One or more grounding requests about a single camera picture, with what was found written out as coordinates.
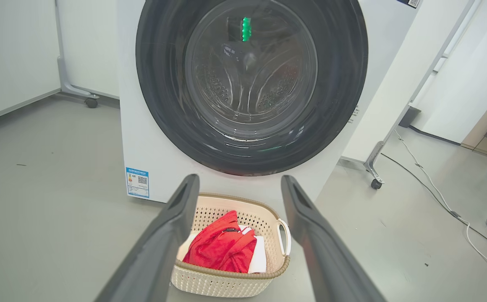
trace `qr code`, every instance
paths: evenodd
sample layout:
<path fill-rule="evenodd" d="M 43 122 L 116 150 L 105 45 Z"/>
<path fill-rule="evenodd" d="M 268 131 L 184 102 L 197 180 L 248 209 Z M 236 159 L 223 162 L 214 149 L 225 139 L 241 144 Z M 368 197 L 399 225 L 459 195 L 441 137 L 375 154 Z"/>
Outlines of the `qr code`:
<path fill-rule="evenodd" d="M 417 5 L 419 5 L 420 0 L 409 0 L 408 5 L 413 6 L 414 8 L 417 8 Z"/>

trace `washing machine door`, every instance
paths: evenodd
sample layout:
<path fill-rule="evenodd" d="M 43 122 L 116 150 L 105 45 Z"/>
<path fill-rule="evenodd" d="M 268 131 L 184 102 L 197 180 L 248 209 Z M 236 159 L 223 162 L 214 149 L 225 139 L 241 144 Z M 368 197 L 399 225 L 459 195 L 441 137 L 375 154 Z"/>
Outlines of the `washing machine door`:
<path fill-rule="evenodd" d="M 195 161 L 273 174 L 328 146 L 363 89 L 357 0 L 146 0 L 139 82 L 158 126 Z"/>

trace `white basket handle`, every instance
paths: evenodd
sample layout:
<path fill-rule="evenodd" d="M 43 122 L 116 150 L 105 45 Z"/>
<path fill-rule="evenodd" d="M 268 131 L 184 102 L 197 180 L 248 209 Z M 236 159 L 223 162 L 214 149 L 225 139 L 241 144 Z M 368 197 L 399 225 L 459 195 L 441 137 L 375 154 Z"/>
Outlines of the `white basket handle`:
<path fill-rule="evenodd" d="M 281 218 L 278 219 L 278 222 L 279 222 L 278 236 L 279 236 L 279 243 L 280 243 L 280 252 L 282 253 L 283 256 L 289 256 L 290 250 L 292 249 L 292 236 L 290 236 L 290 229 L 288 228 L 286 222 L 284 222 Z M 280 226 L 283 226 L 284 233 L 286 235 L 286 252 L 285 252 L 285 248 L 283 247 L 283 239 L 280 236 Z"/>

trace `black caster wheel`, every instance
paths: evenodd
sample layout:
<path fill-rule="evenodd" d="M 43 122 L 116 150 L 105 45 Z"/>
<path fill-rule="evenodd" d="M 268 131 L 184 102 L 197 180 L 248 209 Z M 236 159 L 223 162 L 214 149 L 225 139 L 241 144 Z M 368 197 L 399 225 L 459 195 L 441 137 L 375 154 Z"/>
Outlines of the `black caster wheel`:
<path fill-rule="evenodd" d="M 98 101 L 94 98 L 88 98 L 85 100 L 85 104 L 88 108 L 96 108 L 98 106 Z"/>
<path fill-rule="evenodd" d="M 378 182 L 378 180 L 372 180 L 372 183 L 370 183 L 370 187 L 378 190 L 382 187 L 382 183 Z"/>

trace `white cable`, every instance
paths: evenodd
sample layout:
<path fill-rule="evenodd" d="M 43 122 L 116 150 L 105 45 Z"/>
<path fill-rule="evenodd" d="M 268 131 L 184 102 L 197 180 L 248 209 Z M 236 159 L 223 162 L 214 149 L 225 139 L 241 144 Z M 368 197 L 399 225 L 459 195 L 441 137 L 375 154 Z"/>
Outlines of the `white cable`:
<path fill-rule="evenodd" d="M 402 144 L 404 145 L 404 147 L 406 147 L 406 149 L 408 150 L 408 152 L 410 153 L 411 157 L 413 158 L 413 160 L 415 161 L 417 167 L 419 167 L 422 172 L 426 175 L 426 178 L 428 178 L 428 180 L 430 180 L 430 184 L 432 184 L 432 187 L 434 187 L 434 189 L 437 191 L 437 193 L 440 195 L 441 197 L 441 200 L 443 201 L 443 203 L 445 204 L 445 206 L 447 207 L 447 209 L 449 209 L 449 212 L 453 212 L 453 210 L 451 210 L 451 208 L 449 207 L 449 205 L 447 204 L 447 202 L 445 201 L 445 197 L 443 197 L 443 194 L 441 194 L 441 192 L 437 189 L 437 187 L 434 185 L 434 183 L 432 182 L 432 179 L 430 178 L 430 175 L 428 175 L 428 173 L 426 173 L 426 171 L 424 170 L 424 168 L 422 168 L 422 166 L 420 165 L 419 161 L 417 160 L 417 158 L 415 157 L 415 155 L 413 155 L 413 153 L 411 152 L 410 148 L 406 145 L 406 143 L 404 142 L 404 140 L 402 139 L 402 137 L 400 136 L 400 134 L 398 134 L 397 130 L 395 130 L 395 133 L 397 134 L 398 136 L 398 139 L 402 142 Z M 463 222 L 467 223 L 468 224 L 468 227 L 466 227 L 466 237 L 468 238 L 468 242 L 469 244 L 474 248 L 474 250 L 477 251 L 477 253 L 480 255 L 480 256 L 483 256 L 483 258 L 485 258 L 487 260 L 487 256 L 484 256 L 483 253 L 481 253 L 476 247 L 475 245 L 473 244 L 473 242 L 471 242 L 471 239 L 469 238 L 469 228 L 471 227 L 471 223 L 469 221 L 466 221 L 464 220 L 463 218 L 461 218 L 460 216 L 458 216 L 458 219 L 462 220 Z"/>

